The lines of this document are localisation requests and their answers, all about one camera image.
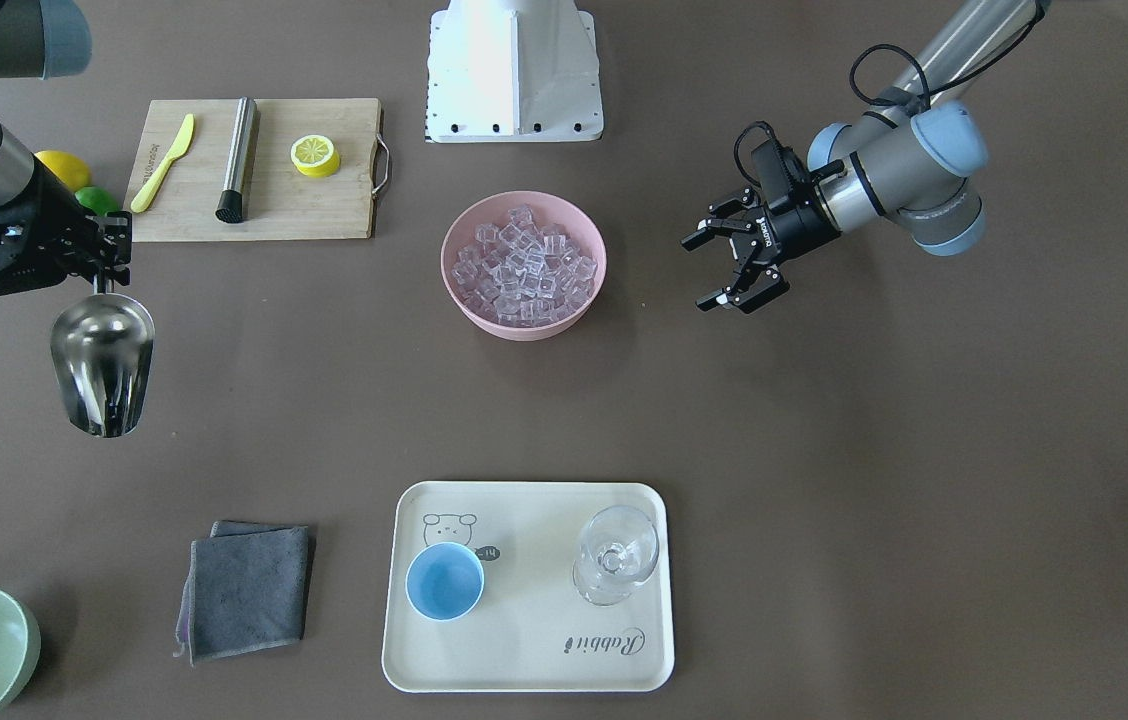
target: table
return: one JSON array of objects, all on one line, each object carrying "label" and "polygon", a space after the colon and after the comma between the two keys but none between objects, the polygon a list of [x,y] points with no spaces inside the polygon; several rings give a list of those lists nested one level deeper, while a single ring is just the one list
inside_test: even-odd
[{"label": "table", "polygon": [[[608,128],[559,146],[423,142],[435,1],[80,6],[92,67],[0,81],[0,118],[112,192],[151,99],[381,97],[395,167],[369,242],[136,247],[158,340],[130,437],[58,402],[49,325],[85,283],[0,299],[0,587],[44,633],[5,717],[1128,717],[1126,0],[1054,3],[966,96],[979,246],[935,260],[874,223],[751,316],[698,313],[730,260],[678,247],[739,186],[735,133],[767,118],[802,151],[852,122],[851,61],[919,50],[954,1],[582,3]],[[591,311],[527,345],[437,282],[451,220],[512,188],[576,202],[609,247]],[[423,478],[656,488],[672,678],[391,688],[391,518]],[[171,630],[215,519],[312,526],[307,635],[192,669]]]}]

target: metal scoop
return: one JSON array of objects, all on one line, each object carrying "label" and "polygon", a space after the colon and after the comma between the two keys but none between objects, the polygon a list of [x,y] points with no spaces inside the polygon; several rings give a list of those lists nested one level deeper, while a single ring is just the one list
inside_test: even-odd
[{"label": "metal scoop", "polygon": [[155,337],[142,304],[103,287],[58,315],[49,350],[71,424],[98,437],[136,427]]}]

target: pink bowl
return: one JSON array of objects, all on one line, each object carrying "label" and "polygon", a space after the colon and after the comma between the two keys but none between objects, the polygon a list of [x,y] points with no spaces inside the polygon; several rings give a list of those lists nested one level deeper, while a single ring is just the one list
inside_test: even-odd
[{"label": "pink bowl", "polygon": [[[587,305],[582,305],[578,313],[573,313],[567,318],[558,323],[541,325],[539,328],[510,328],[506,325],[483,319],[479,315],[472,313],[469,307],[462,305],[462,297],[453,287],[453,274],[449,272],[458,263],[458,251],[476,242],[477,227],[483,223],[495,223],[501,227],[508,222],[506,213],[510,209],[520,205],[528,205],[534,210],[534,222],[537,223],[537,227],[559,223],[564,228],[564,232],[567,232],[569,237],[573,238],[573,242],[576,242],[579,246],[582,246],[582,251],[590,255],[596,264],[594,291],[591,292],[590,299],[587,299]],[[467,208],[464,213],[458,216],[458,219],[453,220],[453,227],[449,228],[449,232],[444,236],[444,246],[440,249],[440,275],[444,279],[444,287],[449,288],[449,297],[453,298],[453,302],[459,310],[462,310],[462,315],[467,316],[467,319],[505,340],[541,340],[567,331],[570,325],[576,323],[578,318],[581,318],[582,314],[590,309],[594,297],[600,293],[603,275],[608,267],[609,256],[603,251],[603,238],[600,237],[599,228],[596,228],[594,223],[591,222],[591,218],[587,218],[587,213],[578,210],[578,207],[567,200],[531,190],[503,192],[500,195],[485,197],[472,208]]]}]

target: yellow knife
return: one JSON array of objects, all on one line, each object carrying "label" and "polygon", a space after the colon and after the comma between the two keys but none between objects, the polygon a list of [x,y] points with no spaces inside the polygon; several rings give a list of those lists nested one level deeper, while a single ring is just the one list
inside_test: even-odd
[{"label": "yellow knife", "polygon": [[174,160],[184,156],[186,150],[190,150],[190,139],[193,135],[195,135],[195,115],[186,113],[186,117],[180,121],[180,129],[177,131],[177,137],[174,138],[171,146],[168,147],[165,159],[160,160],[160,167],[157,167],[156,172],[151,173],[151,179],[148,179],[143,184],[142,190],[133,196],[133,205],[130,209],[134,213],[142,213],[143,210],[151,205],[151,201],[156,199],[156,193],[160,192],[160,183],[164,182],[164,177],[168,174],[168,168],[171,168]]}]

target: bowl of ice cubes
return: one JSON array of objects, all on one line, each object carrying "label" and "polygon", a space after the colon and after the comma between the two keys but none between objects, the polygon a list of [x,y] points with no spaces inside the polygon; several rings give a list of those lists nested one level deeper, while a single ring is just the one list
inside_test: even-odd
[{"label": "bowl of ice cubes", "polygon": [[444,287],[459,309],[505,340],[541,340],[572,327],[607,267],[591,218],[530,190],[476,202],[453,220],[440,251]]}]

